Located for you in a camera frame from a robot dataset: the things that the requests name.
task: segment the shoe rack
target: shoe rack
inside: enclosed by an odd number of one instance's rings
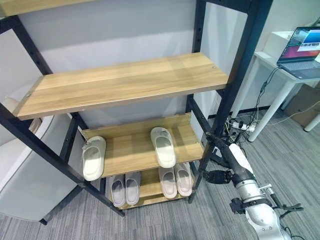
[[[13,114],[0,104],[0,124],[44,161],[77,183],[77,193],[80,190],[87,191],[122,217],[125,215],[123,210],[114,207],[105,195],[106,177],[141,171],[140,201],[135,206],[125,205],[123,209],[168,201],[162,194],[157,169],[159,165],[150,139],[153,127],[164,127],[173,138],[177,162],[189,162],[194,174],[192,194],[188,198],[188,202],[192,203],[214,146],[207,144],[205,149],[202,149],[190,126],[190,112],[194,113],[205,133],[211,132],[218,137],[222,135],[225,121],[245,77],[273,0],[196,0],[192,53],[53,74],[17,14],[89,1],[94,4],[94,0],[0,0],[0,17],[5,17],[0,19],[0,34],[13,30],[43,74]],[[200,53],[207,4],[216,4],[247,14],[229,76]],[[193,98],[194,93],[211,90],[217,90],[222,97],[212,128]],[[88,129],[78,113],[185,95],[186,114],[142,122]],[[33,118],[66,113],[70,113],[72,119],[62,150],[57,154],[28,128]],[[87,139],[102,136],[107,141],[100,190],[68,165],[78,127],[83,130]],[[199,161],[198,168],[194,161]]]
[[[162,193],[158,174],[155,148],[150,132],[154,127],[168,129],[173,140],[177,163],[199,161],[204,150],[190,125],[191,113],[156,118],[124,125],[87,129],[82,133],[88,140],[101,136],[106,140],[104,170],[101,178],[141,172],[140,199],[136,205],[125,205],[122,209],[176,200],[165,198]]]

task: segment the white wall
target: white wall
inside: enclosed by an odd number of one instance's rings
[[[195,0],[98,0],[20,15],[54,73],[190,53]],[[84,111],[89,127],[183,113],[185,97]]]
[[[17,101],[41,76],[25,48],[13,30],[0,35],[0,102],[6,96]],[[9,131],[0,125],[0,146],[15,139]]]
[[[261,51],[271,32],[290,31],[315,21],[320,15],[319,0],[273,0],[256,50]],[[201,51],[226,74],[231,71],[238,44],[242,35],[246,14],[207,3]],[[254,108],[262,83],[270,71],[261,66],[241,109]],[[276,75],[266,88],[260,106],[268,106],[283,86],[284,81]],[[212,107],[215,114],[217,107]]]

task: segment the desk leg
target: desk leg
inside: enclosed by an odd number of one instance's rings
[[[239,91],[239,93],[234,101],[231,118],[234,119],[235,117],[237,117],[239,110],[240,110],[242,104],[244,103],[244,100],[247,96],[247,93],[251,87],[251,84],[254,81],[254,79],[256,78],[258,69],[259,69],[259,62],[258,62],[258,59],[255,58],[253,65],[252,65],[252,68],[250,70],[250,73],[248,75],[248,78],[244,82],[242,89]]]
[[[249,137],[249,142],[253,142],[259,133],[264,129],[264,127],[267,125],[271,117],[275,114],[277,109],[280,107],[281,103],[285,100],[285,98],[288,96],[292,88],[295,86],[295,83],[291,81],[287,81],[279,94],[276,96],[276,98],[273,100],[271,106],[269,107],[268,111],[266,111],[265,115],[263,116],[262,120],[259,122],[259,124],[255,127],[255,130],[251,133]]]
[[[318,114],[305,128],[306,132],[310,132],[318,123],[320,123],[320,114]]]
[[[285,110],[285,108],[289,105],[291,99],[299,92],[302,85],[303,85],[303,83],[298,83],[294,86],[292,91],[288,94],[286,100],[283,102],[283,104],[281,106],[282,110]]]

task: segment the white box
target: white box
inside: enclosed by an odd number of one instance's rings
[[[288,44],[293,31],[273,31],[271,32],[263,51],[278,60]]]

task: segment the laptop screen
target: laptop screen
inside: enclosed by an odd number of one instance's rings
[[[297,27],[278,62],[312,60],[320,54],[320,27]]]

